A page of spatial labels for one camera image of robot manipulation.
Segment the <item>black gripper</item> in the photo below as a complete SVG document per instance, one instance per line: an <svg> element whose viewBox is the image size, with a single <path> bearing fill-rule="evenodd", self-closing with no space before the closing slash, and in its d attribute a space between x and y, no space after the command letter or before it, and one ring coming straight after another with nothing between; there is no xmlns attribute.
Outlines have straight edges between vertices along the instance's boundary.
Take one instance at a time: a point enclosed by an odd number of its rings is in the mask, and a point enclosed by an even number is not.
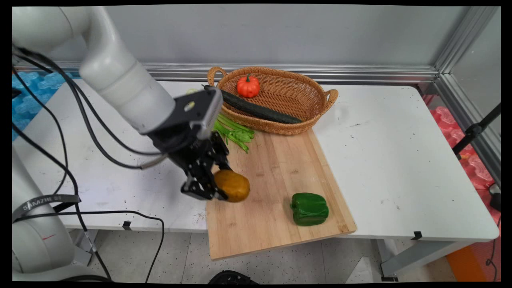
<svg viewBox="0 0 512 288"><path fill-rule="evenodd" d="M211 129L203 131L198 125L179 124L161 126L150 131L148 137L155 148L184 171L187 178L181 186L182 194L199 200L228 200L225 191L215 183L210 166L203 164L212 144L215 164L220 170L232 171L227 158L229 149L220 134L212 134Z"/></svg>

